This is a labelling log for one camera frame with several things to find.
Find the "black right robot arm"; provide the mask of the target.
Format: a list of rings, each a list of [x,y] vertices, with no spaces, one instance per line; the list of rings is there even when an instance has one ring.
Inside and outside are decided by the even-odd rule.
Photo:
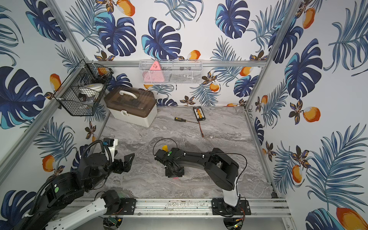
[[[239,164],[230,156],[234,153],[225,153],[219,148],[213,148],[209,152],[191,152],[178,148],[156,148],[163,140],[173,141],[171,138],[163,138],[152,147],[154,159],[165,168],[165,176],[168,178],[183,177],[185,168],[198,168],[204,170],[210,179],[223,191],[223,198],[215,198],[212,212],[223,217],[232,217],[236,212],[245,214],[245,200],[241,198],[238,190],[238,182],[248,166],[239,171]]]

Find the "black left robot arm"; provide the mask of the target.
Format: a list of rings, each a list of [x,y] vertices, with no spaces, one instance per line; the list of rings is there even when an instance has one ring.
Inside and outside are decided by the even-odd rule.
[[[111,173],[128,173],[135,154],[115,159],[116,150],[110,150],[114,142],[114,139],[96,140],[85,146],[77,168],[46,180],[36,193],[29,212],[13,229],[44,230],[56,214],[94,190]]]

